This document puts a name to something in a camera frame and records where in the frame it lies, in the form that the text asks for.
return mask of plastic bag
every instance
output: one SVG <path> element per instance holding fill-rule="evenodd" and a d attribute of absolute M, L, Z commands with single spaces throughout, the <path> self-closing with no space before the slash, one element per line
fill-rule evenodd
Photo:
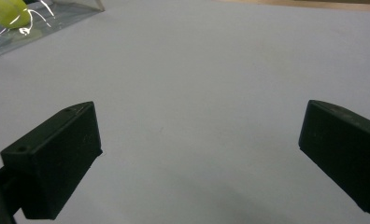
<path fill-rule="evenodd" d="M 24 0 L 24 2 L 27 4 L 25 10 L 30 20 L 18 28 L 7 28 L 0 24 L 0 55 L 104 11 L 100 0 Z"/>

